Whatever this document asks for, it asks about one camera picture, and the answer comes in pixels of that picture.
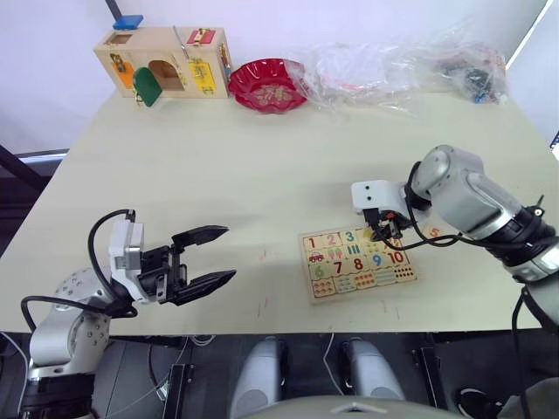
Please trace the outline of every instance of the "white backdrop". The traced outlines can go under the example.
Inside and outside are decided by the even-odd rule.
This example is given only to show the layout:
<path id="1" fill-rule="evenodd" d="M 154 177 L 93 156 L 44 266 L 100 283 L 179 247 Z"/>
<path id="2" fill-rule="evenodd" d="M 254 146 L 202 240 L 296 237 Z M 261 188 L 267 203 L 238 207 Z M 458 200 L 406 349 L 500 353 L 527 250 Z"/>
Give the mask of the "white backdrop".
<path id="1" fill-rule="evenodd" d="M 511 96 L 548 143 L 559 132 L 559 0 L 508 70 Z"/>
<path id="2" fill-rule="evenodd" d="M 234 65 L 326 41 L 429 38 L 471 17 L 469 37 L 509 58 L 546 0 L 120 0 L 143 25 L 223 26 Z M 0 143 L 69 148 L 113 91 L 93 46 L 113 22 L 103 0 L 0 2 Z"/>

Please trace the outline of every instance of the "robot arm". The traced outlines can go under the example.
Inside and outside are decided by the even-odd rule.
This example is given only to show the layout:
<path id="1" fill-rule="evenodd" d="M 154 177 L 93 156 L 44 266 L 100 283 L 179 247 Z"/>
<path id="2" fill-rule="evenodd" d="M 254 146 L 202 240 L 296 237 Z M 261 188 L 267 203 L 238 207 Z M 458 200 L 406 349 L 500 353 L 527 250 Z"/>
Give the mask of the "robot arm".
<path id="1" fill-rule="evenodd" d="M 485 176 L 477 155 L 439 146 L 414 167 L 408 182 L 354 183 L 353 204 L 383 237 L 400 238 L 431 207 L 464 237 L 486 247 L 513 278 L 543 326 L 559 325 L 559 243 L 537 205 L 523 207 Z"/>
<path id="2" fill-rule="evenodd" d="M 228 229 L 205 226 L 172 237 L 171 246 L 143 251 L 143 225 L 133 217 L 114 223 L 110 239 L 110 290 L 95 269 L 77 271 L 56 290 L 55 297 L 89 309 L 53 304 L 33 331 L 31 366 L 20 417 L 93 418 L 90 416 L 94 372 L 108 343 L 111 318 L 130 317 L 132 302 L 171 302 L 177 306 L 210 294 L 236 271 L 213 272 L 186 279 L 180 254 L 191 244 L 212 241 Z M 30 297 L 29 301 L 41 300 Z"/>

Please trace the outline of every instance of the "plastic bag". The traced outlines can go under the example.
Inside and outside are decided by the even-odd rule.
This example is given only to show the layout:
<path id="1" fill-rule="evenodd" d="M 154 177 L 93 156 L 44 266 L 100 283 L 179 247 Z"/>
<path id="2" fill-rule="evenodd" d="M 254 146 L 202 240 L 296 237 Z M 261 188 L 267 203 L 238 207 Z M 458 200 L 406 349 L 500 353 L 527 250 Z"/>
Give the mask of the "plastic bag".
<path id="1" fill-rule="evenodd" d="M 475 103 L 507 97 L 505 59 L 481 43 L 445 38 L 416 45 L 327 44 L 297 54 L 287 71 L 319 107 L 380 105 L 406 110 L 414 90 L 458 90 Z"/>
<path id="2" fill-rule="evenodd" d="M 417 87 L 413 68 L 403 60 L 387 62 L 397 49 L 380 45 L 318 45 L 286 63 L 297 90 L 320 107 L 378 104 L 399 106 L 400 93 Z"/>

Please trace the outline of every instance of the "number puzzle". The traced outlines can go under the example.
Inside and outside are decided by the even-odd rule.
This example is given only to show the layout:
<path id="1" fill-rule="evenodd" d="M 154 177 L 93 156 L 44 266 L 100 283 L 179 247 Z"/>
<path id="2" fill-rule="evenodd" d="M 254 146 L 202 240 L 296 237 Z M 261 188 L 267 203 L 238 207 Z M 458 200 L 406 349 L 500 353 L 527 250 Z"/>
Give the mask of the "number puzzle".
<path id="1" fill-rule="evenodd" d="M 371 228 L 329 230 L 300 236 L 305 277 L 313 302 L 379 285 L 416 279 L 408 256 L 371 242 Z M 399 240 L 390 240 L 402 245 Z"/>

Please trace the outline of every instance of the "blue block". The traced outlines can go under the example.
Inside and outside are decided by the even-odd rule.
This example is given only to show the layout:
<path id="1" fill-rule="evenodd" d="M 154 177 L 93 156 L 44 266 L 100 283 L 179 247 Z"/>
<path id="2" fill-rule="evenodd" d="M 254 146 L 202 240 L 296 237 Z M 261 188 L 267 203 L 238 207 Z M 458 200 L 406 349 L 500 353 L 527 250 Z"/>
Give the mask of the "blue block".
<path id="1" fill-rule="evenodd" d="M 120 31 L 125 29 L 137 29 L 142 20 L 143 15 L 122 15 L 114 22 L 113 28 Z"/>

